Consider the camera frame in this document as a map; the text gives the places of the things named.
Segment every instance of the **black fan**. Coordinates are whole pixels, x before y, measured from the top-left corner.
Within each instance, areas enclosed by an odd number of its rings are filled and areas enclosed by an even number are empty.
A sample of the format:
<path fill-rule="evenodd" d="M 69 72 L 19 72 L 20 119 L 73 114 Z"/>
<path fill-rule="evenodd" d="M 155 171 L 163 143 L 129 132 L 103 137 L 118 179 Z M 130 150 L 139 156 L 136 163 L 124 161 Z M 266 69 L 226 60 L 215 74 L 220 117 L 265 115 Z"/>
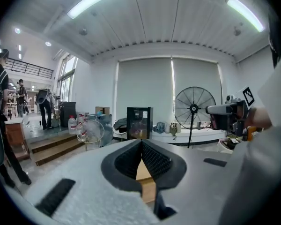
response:
<path fill-rule="evenodd" d="M 215 105 L 214 97 L 204 88 L 186 88 L 176 96 L 175 118 L 181 126 L 190 129 L 188 148 L 192 138 L 193 122 L 209 122 L 210 115 L 205 112 L 205 108 L 212 105 Z"/>

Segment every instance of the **staircase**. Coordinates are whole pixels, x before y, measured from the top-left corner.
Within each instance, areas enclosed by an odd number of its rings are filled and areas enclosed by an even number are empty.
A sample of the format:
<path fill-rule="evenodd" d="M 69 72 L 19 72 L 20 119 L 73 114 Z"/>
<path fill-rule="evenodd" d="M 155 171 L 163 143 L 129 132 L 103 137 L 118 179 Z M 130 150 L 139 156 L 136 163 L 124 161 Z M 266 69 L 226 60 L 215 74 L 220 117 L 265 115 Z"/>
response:
<path fill-rule="evenodd" d="M 33 142 L 29 147 L 35 163 L 37 166 L 41 166 L 81 147 L 83 144 L 77 140 L 76 135 L 66 134 Z"/>

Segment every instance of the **standing fan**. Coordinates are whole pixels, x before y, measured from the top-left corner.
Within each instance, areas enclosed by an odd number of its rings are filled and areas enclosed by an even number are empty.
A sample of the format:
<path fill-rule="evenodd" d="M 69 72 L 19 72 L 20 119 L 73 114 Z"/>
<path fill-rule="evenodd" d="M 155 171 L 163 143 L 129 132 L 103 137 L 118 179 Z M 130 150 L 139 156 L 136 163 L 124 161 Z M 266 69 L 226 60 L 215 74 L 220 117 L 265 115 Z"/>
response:
<path fill-rule="evenodd" d="M 181 126 L 190 129 L 187 148 L 192 138 L 193 122 L 209 122 L 210 115 L 205 112 L 205 108 L 212 105 L 215 105 L 214 97 L 204 88 L 186 88 L 176 96 L 175 118 Z"/>
<path fill-rule="evenodd" d="M 77 138 L 84 142 L 87 151 L 87 143 L 97 143 L 100 147 L 100 141 L 104 135 L 104 127 L 95 120 L 86 120 L 80 123 L 76 129 Z"/>

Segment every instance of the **railing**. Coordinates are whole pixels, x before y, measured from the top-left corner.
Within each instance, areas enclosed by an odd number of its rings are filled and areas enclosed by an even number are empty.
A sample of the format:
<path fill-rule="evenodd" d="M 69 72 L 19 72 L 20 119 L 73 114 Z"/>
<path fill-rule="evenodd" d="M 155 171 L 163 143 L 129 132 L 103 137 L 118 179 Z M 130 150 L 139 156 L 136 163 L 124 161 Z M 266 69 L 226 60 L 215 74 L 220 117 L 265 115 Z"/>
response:
<path fill-rule="evenodd" d="M 39 77 L 52 78 L 54 70 L 33 65 L 31 63 L 22 62 L 20 60 L 8 58 L 4 68 L 14 72 L 31 74 Z"/>

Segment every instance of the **cardboard box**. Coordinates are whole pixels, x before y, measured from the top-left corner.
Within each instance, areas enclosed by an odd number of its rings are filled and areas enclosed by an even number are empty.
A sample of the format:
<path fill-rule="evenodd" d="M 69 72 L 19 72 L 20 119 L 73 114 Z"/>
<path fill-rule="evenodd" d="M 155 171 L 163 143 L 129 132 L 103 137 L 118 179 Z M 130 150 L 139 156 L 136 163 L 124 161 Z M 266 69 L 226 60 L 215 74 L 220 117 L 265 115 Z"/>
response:
<path fill-rule="evenodd" d="M 101 111 L 103 114 L 105 115 L 109 115 L 109 107 L 95 107 L 95 112 L 99 112 Z"/>

